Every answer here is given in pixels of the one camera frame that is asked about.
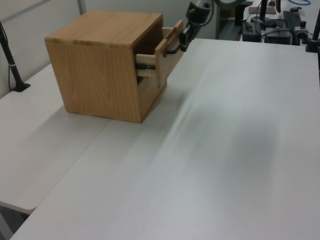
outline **drawer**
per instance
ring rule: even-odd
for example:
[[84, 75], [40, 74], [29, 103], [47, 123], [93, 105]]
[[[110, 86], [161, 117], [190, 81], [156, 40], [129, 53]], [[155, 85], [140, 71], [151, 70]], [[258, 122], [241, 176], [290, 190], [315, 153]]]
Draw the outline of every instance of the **drawer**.
[[183, 55], [181, 50], [175, 54], [166, 54], [167, 51], [176, 49], [180, 44], [179, 36], [183, 28], [182, 20], [178, 21], [174, 27], [158, 28], [155, 26], [148, 33], [149, 37], [140, 41], [141, 48], [137, 47], [134, 50], [136, 65], [152, 66], [152, 69], [136, 69], [142, 118], [148, 113], [157, 96], [167, 86], [168, 76]]

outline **table surface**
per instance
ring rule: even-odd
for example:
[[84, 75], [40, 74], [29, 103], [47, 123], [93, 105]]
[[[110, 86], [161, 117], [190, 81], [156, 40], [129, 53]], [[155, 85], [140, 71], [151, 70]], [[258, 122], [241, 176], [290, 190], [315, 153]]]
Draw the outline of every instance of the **table surface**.
[[[252, 0], [253, 2], [252, 6], [250, 7], [257, 7], [261, 0]], [[297, 3], [304, 3], [301, 0], [296, 0]], [[283, 11], [289, 11], [290, 8], [293, 7], [302, 7], [301, 10], [299, 10], [299, 14], [301, 17], [302, 21], [306, 21], [306, 28], [309, 30], [310, 33], [314, 33], [315, 30], [315, 25], [319, 13], [319, 8], [320, 8], [320, 2], [317, 0], [312, 0], [311, 5], [306, 5], [306, 6], [299, 6], [294, 3], [289, 2], [288, 0], [281, 0], [281, 12], [276, 14], [266, 14], [265, 17], [269, 19], [284, 19], [284, 14]], [[249, 7], [246, 7], [243, 13], [243, 19], [247, 19], [249, 16]]]
[[12, 239], [318, 240], [319, 107], [316, 54], [195, 39], [145, 122], [111, 120]]
[[0, 100], [0, 206], [30, 214], [109, 119], [67, 113], [49, 65]]

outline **wooden cabinet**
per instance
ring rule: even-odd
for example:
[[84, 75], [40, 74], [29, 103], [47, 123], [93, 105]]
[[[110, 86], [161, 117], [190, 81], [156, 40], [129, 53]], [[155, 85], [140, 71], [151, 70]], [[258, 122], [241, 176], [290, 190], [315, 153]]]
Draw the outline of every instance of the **wooden cabinet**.
[[163, 27], [160, 13], [89, 11], [47, 36], [65, 109], [142, 123], [183, 54], [166, 54], [182, 30], [182, 20]]

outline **gray wall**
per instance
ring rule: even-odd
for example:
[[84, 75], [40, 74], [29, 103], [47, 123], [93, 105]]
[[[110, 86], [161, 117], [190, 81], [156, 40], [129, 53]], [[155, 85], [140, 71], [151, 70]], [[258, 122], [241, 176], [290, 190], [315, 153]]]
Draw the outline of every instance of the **gray wall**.
[[[30, 8], [34, 3], [40, 4]], [[1, 9], [0, 20], [23, 81], [50, 64], [45, 36], [80, 15], [77, 0], [1, 0]], [[0, 98], [7, 93], [8, 62], [0, 48]]]

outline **drawer front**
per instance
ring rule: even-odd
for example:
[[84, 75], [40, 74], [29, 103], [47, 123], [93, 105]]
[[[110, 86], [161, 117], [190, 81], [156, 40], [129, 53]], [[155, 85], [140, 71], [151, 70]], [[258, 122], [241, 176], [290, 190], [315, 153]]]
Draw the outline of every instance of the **drawer front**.
[[142, 77], [138, 81], [138, 96], [140, 101], [141, 116], [144, 118], [149, 108], [167, 85], [167, 78], [183, 55], [179, 50], [175, 54], [166, 54], [180, 44], [179, 35], [183, 31], [183, 21], [180, 20], [173, 27], [163, 27], [163, 40], [154, 49], [154, 54], [136, 54], [135, 63], [139, 68], [136, 75]]

